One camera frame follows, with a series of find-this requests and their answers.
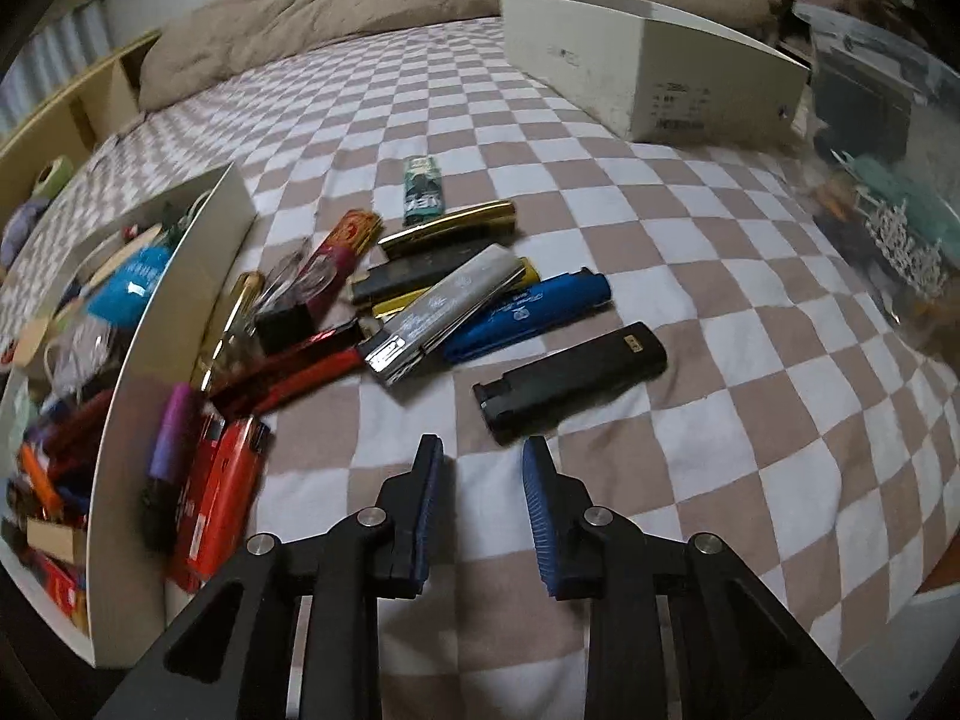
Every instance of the red lighter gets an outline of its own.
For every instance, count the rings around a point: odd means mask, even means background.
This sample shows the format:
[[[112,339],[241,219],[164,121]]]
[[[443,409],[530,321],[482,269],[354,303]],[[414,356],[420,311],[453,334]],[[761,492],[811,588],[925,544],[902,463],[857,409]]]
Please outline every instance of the red lighter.
[[[186,559],[203,581],[217,572],[240,541],[268,435],[270,429],[252,416],[230,423],[224,431]]]
[[[193,464],[190,466],[190,475],[187,477],[181,499],[176,507],[176,546],[170,562],[167,563],[167,576],[181,589],[190,593],[200,589],[200,580],[190,570],[187,557],[190,554],[193,533],[197,527],[200,506],[203,504],[203,492],[210,477],[210,469],[213,468],[213,461],[217,457],[223,432],[224,420],[208,415],[203,423],[203,431],[200,432],[200,442],[197,445]]]

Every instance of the clear plastic container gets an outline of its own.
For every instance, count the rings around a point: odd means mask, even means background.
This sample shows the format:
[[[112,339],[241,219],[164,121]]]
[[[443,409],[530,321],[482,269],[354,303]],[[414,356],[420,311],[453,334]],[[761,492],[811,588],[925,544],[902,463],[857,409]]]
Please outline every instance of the clear plastic container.
[[[915,347],[960,323],[960,76],[891,32],[816,5],[805,138],[814,218]]]

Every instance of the beige blanket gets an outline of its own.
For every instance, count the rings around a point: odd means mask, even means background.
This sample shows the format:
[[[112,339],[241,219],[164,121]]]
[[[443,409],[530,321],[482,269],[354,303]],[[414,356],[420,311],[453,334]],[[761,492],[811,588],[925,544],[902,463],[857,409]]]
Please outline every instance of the beige blanket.
[[[766,0],[653,0],[733,28],[769,16]],[[147,54],[140,106],[164,108],[268,62],[347,37],[499,13],[499,0],[217,0],[176,20]]]

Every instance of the brown and white checkered fabric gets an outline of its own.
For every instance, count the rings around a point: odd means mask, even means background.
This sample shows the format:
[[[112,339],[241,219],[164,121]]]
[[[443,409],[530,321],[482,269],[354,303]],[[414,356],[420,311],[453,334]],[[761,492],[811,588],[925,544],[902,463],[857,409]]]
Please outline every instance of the brown and white checkered fabric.
[[[317,50],[151,116],[47,215],[0,293],[0,332],[56,252],[186,175],[241,166],[260,216],[238,274],[352,207],[400,225],[402,160],[421,153],[449,206],[515,199],[515,251],[544,278],[603,272],[614,307],[389,393],[355,375],[271,417],[251,530],[285,541],[373,503],[422,433],[455,466],[424,597],[381,605],[388,716],[579,716],[584,609],[547,597],[520,447],[493,442],[470,387],[637,320],[669,370],[560,424],[563,472],[648,533],[723,536],[832,659],[875,635],[960,520],[957,378],[891,333],[795,203],[789,160],[623,143],[509,67],[499,20]]]

